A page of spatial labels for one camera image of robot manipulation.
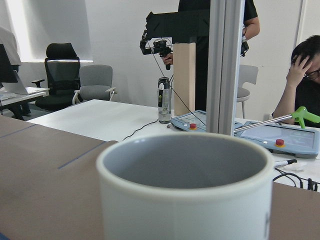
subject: glasses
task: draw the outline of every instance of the glasses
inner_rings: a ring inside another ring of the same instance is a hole
[[[313,72],[310,72],[309,74],[305,74],[304,77],[309,80],[316,80],[320,76],[320,70],[316,70]]]

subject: person's hand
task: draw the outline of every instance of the person's hand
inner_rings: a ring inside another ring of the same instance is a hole
[[[301,55],[297,57],[295,63],[291,64],[289,72],[286,76],[287,84],[291,85],[292,87],[297,87],[299,83],[304,78],[306,72],[312,65],[312,61],[306,65],[307,61],[309,60],[309,56],[301,61]]]
[[[174,54],[168,53],[166,56],[162,57],[162,61],[165,65],[173,65],[174,64]]]

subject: mug rim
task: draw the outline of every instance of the mug rim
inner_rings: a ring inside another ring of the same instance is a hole
[[[261,157],[266,160],[264,167],[255,173],[254,175],[229,184],[224,184],[220,186],[212,186],[212,187],[203,187],[203,188],[166,188],[166,187],[158,187],[158,186],[150,186],[144,185],[140,183],[136,183],[133,181],[126,180],[121,178],[105,167],[104,159],[105,157],[111,153],[113,150],[117,148],[121,148],[127,144],[132,142],[141,141],[143,139],[149,138],[161,138],[161,137],[170,137],[170,136],[198,136],[198,137],[212,137],[219,138],[228,141],[238,142],[242,145],[247,145],[249,147],[254,148]],[[272,183],[272,171],[273,171],[273,156],[272,154],[265,149],[264,147],[248,141],[246,139],[242,139],[235,136],[229,136],[218,133],[210,133],[210,132],[169,132],[162,134],[149,134],[143,136],[133,137],[131,139],[118,142],[112,146],[109,146],[107,149],[103,150],[97,160],[96,160],[96,168],[98,170],[100,184],[102,181],[108,181],[110,187],[117,188],[123,190],[126,193],[135,194],[137,196],[143,196],[143,198],[149,198],[152,200],[172,200],[174,199],[184,199],[186,201],[212,201],[212,200],[221,200],[229,197],[235,197],[239,195],[245,195],[248,192],[255,190],[256,188],[265,185],[268,182]]]

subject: water bottle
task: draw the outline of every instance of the water bottle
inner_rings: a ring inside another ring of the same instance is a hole
[[[169,78],[160,77],[158,80],[158,112],[159,123],[168,124],[171,121],[171,91]]]

